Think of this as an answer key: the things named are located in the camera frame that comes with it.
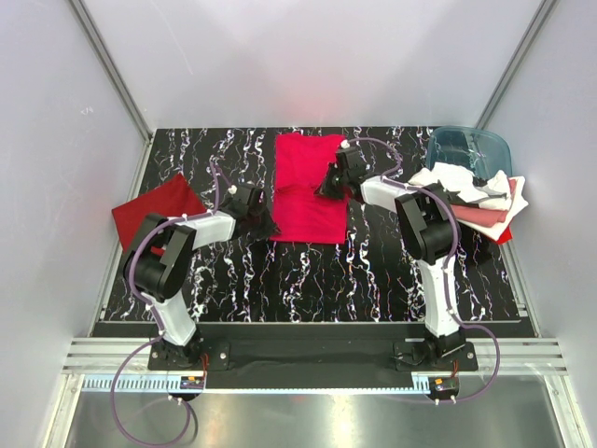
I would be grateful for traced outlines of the bright pink-red t-shirt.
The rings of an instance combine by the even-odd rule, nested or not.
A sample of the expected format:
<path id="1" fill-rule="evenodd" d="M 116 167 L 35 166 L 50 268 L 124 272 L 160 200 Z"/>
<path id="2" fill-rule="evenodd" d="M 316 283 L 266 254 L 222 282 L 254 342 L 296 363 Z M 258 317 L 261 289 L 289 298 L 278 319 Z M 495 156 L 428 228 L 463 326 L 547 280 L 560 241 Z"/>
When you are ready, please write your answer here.
<path id="1" fill-rule="evenodd" d="M 347 232 L 347 202 L 320 197 L 328 165 L 345 139 L 340 134 L 284 133 L 275 140 L 273 220 L 281 243 L 341 245 Z"/>

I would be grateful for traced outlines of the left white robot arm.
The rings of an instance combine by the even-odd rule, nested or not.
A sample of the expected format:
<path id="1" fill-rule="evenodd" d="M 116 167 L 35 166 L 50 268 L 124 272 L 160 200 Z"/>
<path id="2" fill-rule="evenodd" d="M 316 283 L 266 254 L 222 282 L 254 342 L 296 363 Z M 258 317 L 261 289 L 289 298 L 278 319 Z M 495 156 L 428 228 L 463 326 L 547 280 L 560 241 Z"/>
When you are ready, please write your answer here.
<path id="1" fill-rule="evenodd" d="M 132 295 L 156 321 L 156 344 L 188 365 L 201 355 L 200 332 L 182 292 L 195 252 L 215 243 L 266 240 L 279 233 L 264 189 L 230 185 L 216 199 L 215 208 L 197 215 L 146 215 L 121 263 Z"/>

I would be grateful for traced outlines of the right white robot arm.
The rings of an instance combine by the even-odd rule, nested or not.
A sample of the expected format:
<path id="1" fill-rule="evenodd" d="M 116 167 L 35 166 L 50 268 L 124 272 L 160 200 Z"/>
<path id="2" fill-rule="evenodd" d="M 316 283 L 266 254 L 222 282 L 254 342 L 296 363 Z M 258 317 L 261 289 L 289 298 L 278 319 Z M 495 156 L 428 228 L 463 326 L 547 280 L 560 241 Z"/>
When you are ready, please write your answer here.
<path id="1" fill-rule="evenodd" d="M 396 360 L 409 367 L 434 365 L 463 349 L 465 333 L 457 311 L 454 275 L 461 231 L 442 185 L 419 187 L 374 175 L 358 148 L 343 141 L 315 194 L 331 200 L 351 198 L 397 216 L 404 248 L 422 277 L 426 333 L 408 353 L 397 354 Z"/>

